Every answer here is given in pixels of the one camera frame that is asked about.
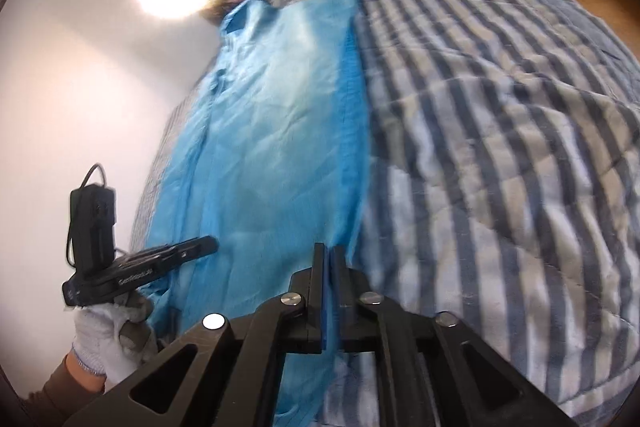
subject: blue cloth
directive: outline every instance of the blue cloth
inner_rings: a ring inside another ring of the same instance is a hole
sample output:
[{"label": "blue cloth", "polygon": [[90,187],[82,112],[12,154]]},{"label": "blue cloth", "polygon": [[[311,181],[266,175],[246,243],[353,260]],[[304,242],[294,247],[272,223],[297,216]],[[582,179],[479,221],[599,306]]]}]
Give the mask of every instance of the blue cloth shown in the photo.
[{"label": "blue cloth", "polygon": [[[357,7],[247,0],[223,20],[218,60],[178,138],[148,236],[151,246],[210,234],[220,249],[143,288],[160,336],[212,312],[252,313],[311,265],[314,242],[353,255],[369,172]],[[287,356],[276,426],[316,415],[333,376],[332,326],[323,355]]]}]

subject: brown sleeve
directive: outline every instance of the brown sleeve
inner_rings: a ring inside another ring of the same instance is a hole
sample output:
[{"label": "brown sleeve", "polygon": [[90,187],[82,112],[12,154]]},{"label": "brown sleeve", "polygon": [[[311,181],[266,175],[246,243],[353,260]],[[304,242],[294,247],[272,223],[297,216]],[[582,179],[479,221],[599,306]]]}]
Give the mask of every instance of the brown sleeve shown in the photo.
[{"label": "brown sleeve", "polygon": [[91,393],[69,374],[66,357],[37,393],[29,393],[24,408],[38,427],[60,427],[71,415],[102,393]]}]

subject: hand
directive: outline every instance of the hand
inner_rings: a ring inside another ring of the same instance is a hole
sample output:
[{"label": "hand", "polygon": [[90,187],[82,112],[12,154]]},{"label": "hand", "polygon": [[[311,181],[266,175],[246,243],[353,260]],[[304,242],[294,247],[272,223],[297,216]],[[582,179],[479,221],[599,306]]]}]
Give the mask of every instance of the hand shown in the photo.
[{"label": "hand", "polygon": [[120,383],[158,352],[156,336],[145,322],[153,304],[138,292],[76,312],[72,353],[80,367]]}]

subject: patterned blanket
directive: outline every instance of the patterned blanket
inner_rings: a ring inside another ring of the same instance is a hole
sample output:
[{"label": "patterned blanket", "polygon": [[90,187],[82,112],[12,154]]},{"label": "patterned blanket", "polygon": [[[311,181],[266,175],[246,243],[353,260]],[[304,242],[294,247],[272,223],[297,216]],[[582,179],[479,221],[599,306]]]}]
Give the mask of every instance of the patterned blanket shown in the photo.
[{"label": "patterned blanket", "polygon": [[[372,143],[357,264],[409,311],[456,312],[580,425],[604,425],[640,376],[640,64],[573,0],[362,0],[356,37]],[[336,375],[318,423],[377,425],[371,357]]]}]

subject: person's arm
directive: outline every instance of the person's arm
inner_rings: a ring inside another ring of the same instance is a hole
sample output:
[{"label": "person's arm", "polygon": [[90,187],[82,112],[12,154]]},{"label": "person's arm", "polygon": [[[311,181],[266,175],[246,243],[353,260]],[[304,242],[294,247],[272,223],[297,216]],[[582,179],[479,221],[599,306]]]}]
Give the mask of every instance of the person's arm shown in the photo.
[{"label": "person's arm", "polygon": [[47,380],[41,391],[22,401],[38,427],[60,427],[71,415],[104,392],[106,377],[84,370],[73,351]]},{"label": "person's arm", "polygon": [[104,392],[107,378],[120,383],[158,352],[145,322],[151,303],[137,292],[118,301],[76,312],[71,351],[41,391],[20,401],[34,427],[61,427]]}]

